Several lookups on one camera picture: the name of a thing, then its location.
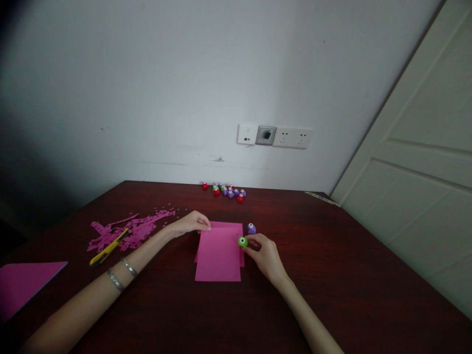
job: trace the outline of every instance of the left hand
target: left hand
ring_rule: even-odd
[[[194,210],[180,220],[169,224],[165,229],[167,231],[171,231],[173,233],[173,237],[179,237],[194,230],[209,231],[211,230],[211,225],[206,216]]]

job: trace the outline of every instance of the green paper punch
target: green paper punch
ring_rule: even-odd
[[[249,244],[249,242],[247,241],[247,238],[245,238],[245,237],[240,237],[237,240],[237,245],[239,247],[247,247],[248,244]]]

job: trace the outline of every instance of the wrist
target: wrist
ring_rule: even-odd
[[[176,238],[174,230],[168,227],[164,227],[158,233],[156,233],[153,237],[156,241],[161,241],[164,243],[169,242],[171,239]]]
[[[280,293],[289,288],[291,285],[293,285],[293,282],[287,275],[287,273],[282,274],[281,276],[271,280],[270,282]]]

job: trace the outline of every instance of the pink paper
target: pink paper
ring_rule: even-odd
[[[17,263],[0,268],[0,322],[8,321],[66,264]]]
[[[195,281],[240,282],[239,249],[232,228],[202,231]]]
[[[211,228],[234,228],[235,229],[235,242],[237,243],[237,239],[241,236],[244,236],[242,233],[242,224],[240,223],[226,223],[221,221],[210,221]],[[196,263],[198,259],[198,250],[197,254],[195,255],[195,260],[193,263]],[[241,267],[244,267],[244,252],[242,248],[239,248],[239,264]]]

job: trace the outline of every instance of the forearm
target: forearm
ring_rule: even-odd
[[[312,352],[343,353],[288,276],[274,286],[292,310]]]
[[[165,228],[126,259],[140,272],[172,238]],[[112,267],[115,277],[126,287],[133,280],[122,262]],[[23,353],[67,353],[118,298],[120,291],[107,272],[83,288],[41,326],[22,348]]]

